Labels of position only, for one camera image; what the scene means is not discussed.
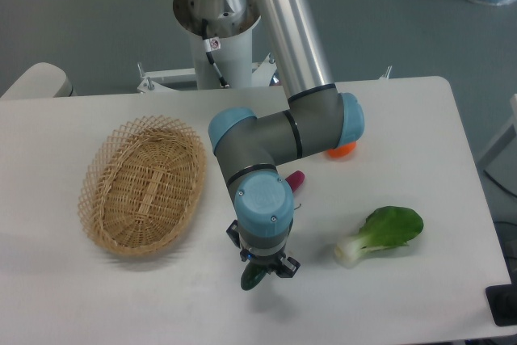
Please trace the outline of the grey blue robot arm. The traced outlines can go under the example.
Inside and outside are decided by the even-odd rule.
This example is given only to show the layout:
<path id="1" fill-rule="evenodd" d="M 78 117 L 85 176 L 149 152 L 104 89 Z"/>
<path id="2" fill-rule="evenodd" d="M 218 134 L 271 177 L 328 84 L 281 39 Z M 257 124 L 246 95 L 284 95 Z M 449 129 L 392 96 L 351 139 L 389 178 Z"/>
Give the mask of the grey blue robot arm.
<path id="1" fill-rule="evenodd" d="M 364 114 L 356 97 L 338 92 L 306 0 L 174 0 L 174 15 L 193 37 L 199 87 L 249 86 L 250 53 L 235 40 L 264 22 L 288 109 L 257 117 L 244 107 L 217 114 L 208 127 L 212 151 L 233 202 L 227 233 L 244 271 L 293 277 L 285 254 L 293 194 L 279 165 L 357 141 Z"/>

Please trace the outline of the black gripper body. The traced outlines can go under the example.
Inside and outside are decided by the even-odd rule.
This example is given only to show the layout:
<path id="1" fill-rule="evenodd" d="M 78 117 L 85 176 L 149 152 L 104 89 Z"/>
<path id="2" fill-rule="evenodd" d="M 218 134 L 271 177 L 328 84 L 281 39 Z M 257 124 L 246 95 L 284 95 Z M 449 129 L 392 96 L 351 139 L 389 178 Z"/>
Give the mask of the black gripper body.
<path id="1" fill-rule="evenodd" d="M 267 269 L 267 274 L 271 274 L 275 262 L 283 256 L 287 257 L 284 252 L 287 240 L 288 236 L 284 236 L 273 246 L 258 247 L 257 245 L 251 245 L 243 236 L 240 236 L 241 259 L 243 262 L 264 266 Z"/>

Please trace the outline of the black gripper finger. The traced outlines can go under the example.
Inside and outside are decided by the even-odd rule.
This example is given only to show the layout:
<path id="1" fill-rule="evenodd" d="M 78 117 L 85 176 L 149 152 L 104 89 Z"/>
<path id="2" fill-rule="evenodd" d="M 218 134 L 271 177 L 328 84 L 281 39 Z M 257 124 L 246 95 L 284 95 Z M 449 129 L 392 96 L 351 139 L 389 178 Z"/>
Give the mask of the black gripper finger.
<path id="1" fill-rule="evenodd" d="M 272 271 L 279 277 L 291 279 L 300 268 L 301 264 L 293 257 L 281 257 L 272 267 Z"/>
<path id="2" fill-rule="evenodd" d="M 233 220 L 228 229 L 226 230 L 226 234 L 230 238 L 231 242 L 237 247 L 241 247 L 240 243 L 240 234 L 238 231 L 238 222 L 237 220 Z"/>

